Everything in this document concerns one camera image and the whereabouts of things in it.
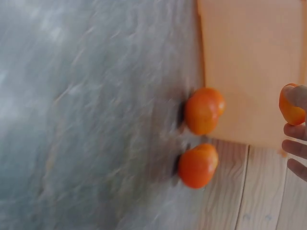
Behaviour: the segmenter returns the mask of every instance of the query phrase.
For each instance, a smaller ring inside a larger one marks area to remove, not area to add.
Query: finger
[[[282,148],[288,153],[307,159],[307,146],[292,140],[284,140]]]
[[[287,166],[295,175],[307,182],[307,167],[294,159],[289,159]]]
[[[283,127],[283,132],[289,137],[307,141],[305,129],[306,126],[303,124],[298,126],[285,124],[285,126]]]
[[[304,85],[288,85],[283,88],[285,98],[294,106],[307,110],[307,87]]]

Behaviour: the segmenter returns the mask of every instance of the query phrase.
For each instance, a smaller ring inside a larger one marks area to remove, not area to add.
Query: fingernail
[[[287,96],[287,94],[294,88],[292,85],[287,85],[283,88],[283,94]]]

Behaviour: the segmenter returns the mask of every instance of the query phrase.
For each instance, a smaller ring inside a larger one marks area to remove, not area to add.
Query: gray marble surface
[[[191,0],[0,1],[0,230],[189,230]]]

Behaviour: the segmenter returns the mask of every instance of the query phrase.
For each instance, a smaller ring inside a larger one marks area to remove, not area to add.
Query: light wood plank
[[[307,165],[306,160],[295,159]],[[307,183],[288,169],[276,230],[305,229],[307,229]]]
[[[205,187],[199,230],[234,230],[242,198],[248,145],[213,140],[219,166]]]
[[[250,147],[237,230],[275,230],[282,204],[286,158]]]

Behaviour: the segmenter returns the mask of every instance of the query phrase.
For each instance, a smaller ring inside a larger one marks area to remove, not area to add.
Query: orange
[[[206,135],[214,130],[224,108],[225,101],[217,90],[198,89],[186,102],[185,122],[192,133]]]
[[[182,154],[178,163],[178,174],[186,186],[202,188],[212,179],[217,165],[215,147],[201,144]]]
[[[287,84],[296,87],[297,85],[294,83]],[[299,107],[293,106],[283,95],[283,89],[279,95],[279,109],[282,112],[282,115],[286,122],[290,125],[297,126],[301,123],[304,123],[306,112]]]

